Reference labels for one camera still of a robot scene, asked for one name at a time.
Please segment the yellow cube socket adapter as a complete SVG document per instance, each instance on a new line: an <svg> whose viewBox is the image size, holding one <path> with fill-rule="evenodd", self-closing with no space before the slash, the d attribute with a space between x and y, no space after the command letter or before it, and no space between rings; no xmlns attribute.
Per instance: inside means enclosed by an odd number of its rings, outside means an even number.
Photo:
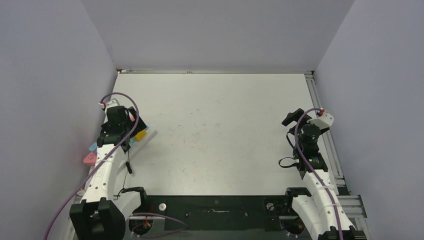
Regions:
<svg viewBox="0 0 424 240"><path fill-rule="evenodd" d="M147 135L147 131L145 129L138 132L133 138L136 142L140 142Z"/></svg>

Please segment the white power strip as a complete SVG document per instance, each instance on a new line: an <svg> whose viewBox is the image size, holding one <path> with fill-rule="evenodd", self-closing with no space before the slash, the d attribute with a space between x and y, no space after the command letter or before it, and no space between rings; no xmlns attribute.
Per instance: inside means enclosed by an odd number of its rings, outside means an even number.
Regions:
<svg viewBox="0 0 424 240"><path fill-rule="evenodd" d="M144 146L157 134L157 130L154 126L148 126L146 128L146 132L146 136L140 142L135 141L133 137L130 139L130 160L132 160L144 148Z"/></svg>

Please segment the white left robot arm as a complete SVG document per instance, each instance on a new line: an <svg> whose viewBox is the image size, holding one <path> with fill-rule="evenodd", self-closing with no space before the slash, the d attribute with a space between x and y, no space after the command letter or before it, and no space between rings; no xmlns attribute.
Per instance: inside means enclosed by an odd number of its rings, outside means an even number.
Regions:
<svg viewBox="0 0 424 240"><path fill-rule="evenodd" d="M149 201L143 187L136 187L127 199L114 201L120 165L129 157L130 139L146 129L136 107L107 106L106 121L96 140L97 161L89 174L89 183L80 203L70 207L69 216L80 240L121 240L126 222L134 212L143 215Z"/></svg>

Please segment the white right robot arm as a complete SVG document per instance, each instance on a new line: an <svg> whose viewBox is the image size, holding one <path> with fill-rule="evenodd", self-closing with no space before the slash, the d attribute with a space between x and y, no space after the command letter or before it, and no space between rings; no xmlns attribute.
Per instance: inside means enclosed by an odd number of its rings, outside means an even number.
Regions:
<svg viewBox="0 0 424 240"><path fill-rule="evenodd" d="M288 188L282 207L297 214L313 240L365 240L367 236L349 220L331 183L329 168L320 153L319 137L327 132L334 117L323 108L301 108L289 112L281 122L293 135L291 164L296 167L305 187Z"/></svg>

